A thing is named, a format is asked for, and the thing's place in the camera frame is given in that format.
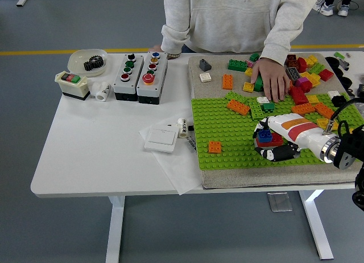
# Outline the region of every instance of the hoodie sleeve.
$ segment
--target hoodie sleeve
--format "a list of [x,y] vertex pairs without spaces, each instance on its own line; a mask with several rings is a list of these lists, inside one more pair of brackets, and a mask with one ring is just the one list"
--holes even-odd
[[283,65],[291,42],[302,32],[303,22],[317,0],[281,0],[274,27],[264,41],[261,57]]
[[166,24],[162,27],[162,50],[169,54],[180,54],[189,40],[191,0],[164,0]]

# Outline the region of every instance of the gray floor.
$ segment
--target gray floor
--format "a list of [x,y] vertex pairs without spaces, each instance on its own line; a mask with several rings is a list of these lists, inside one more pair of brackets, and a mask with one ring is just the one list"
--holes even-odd
[[[0,0],[0,52],[147,48],[163,0]],[[364,2],[345,18],[312,11],[293,44],[362,44]],[[69,55],[0,55],[0,262],[104,262],[108,198],[39,199],[30,183]],[[361,263],[364,213],[353,190],[316,199],[334,262]],[[126,199],[120,262],[319,262],[302,203],[272,213],[265,193]]]

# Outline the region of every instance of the person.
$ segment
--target person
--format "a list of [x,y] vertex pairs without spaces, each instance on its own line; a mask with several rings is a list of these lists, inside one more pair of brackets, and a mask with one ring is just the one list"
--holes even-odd
[[284,100],[289,78],[284,62],[304,19],[317,0],[164,0],[163,51],[178,57],[194,52],[262,52],[251,83],[260,73],[269,100]]
[[[324,16],[329,17],[334,14],[334,1],[335,0],[318,0],[313,9],[319,11]],[[351,0],[342,0],[337,4],[337,14],[341,17],[348,15]]]

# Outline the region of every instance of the white hoodie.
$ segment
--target white hoodie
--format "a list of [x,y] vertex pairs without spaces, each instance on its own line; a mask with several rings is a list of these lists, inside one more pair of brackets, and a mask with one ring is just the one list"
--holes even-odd
[[283,65],[317,0],[164,0],[162,50],[261,52]]

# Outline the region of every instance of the yellow floor line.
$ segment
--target yellow floor line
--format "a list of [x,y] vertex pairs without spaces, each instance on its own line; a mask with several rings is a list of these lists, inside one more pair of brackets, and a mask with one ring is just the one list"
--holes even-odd
[[[293,45],[292,49],[348,49],[348,48],[364,48],[364,44],[340,44],[340,45]],[[131,53],[131,52],[147,52],[148,48],[107,48],[107,53]],[[49,54],[72,54],[78,50],[49,50],[49,51],[0,51],[0,56],[10,55],[49,55]]]

